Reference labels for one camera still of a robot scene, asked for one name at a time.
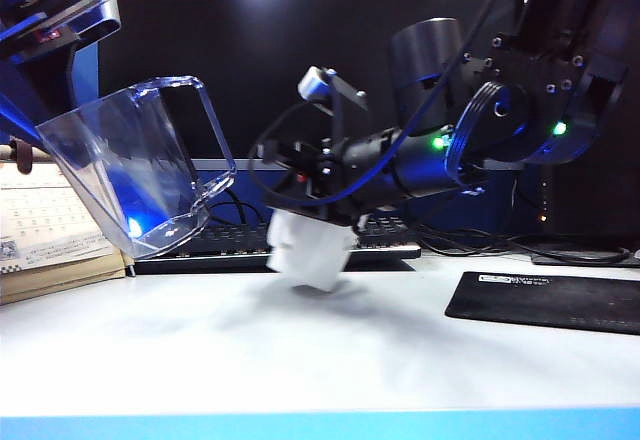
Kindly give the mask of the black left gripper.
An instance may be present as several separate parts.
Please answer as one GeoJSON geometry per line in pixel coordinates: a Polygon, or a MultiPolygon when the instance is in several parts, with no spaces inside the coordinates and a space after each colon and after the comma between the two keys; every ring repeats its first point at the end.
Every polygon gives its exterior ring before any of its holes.
{"type": "MultiPolygon", "coordinates": [[[[99,97],[98,46],[91,44],[120,28],[117,0],[1,0],[1,58],[21,63],[68,43],[82,48],[63,47],[29,65],[54,118],[99,97]]],[[[35,123],[44,106],[34,88],[15,65],[1,63],[1,130],[41,144],[35,123]]]]}

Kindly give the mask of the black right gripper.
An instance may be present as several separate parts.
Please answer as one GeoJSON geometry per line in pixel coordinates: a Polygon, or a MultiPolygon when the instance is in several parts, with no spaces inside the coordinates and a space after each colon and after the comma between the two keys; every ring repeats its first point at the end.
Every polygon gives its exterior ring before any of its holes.
{"type": "Polygon", "coordinates": [[[335,146],[266,138],[252,153],[285,173],[272,186],[254,181],[269,207],[361,235],[370,212],[418,195],[418,138],[408,136],[393,150],[400,136],[400,129],[386,129],[335,146]]]}

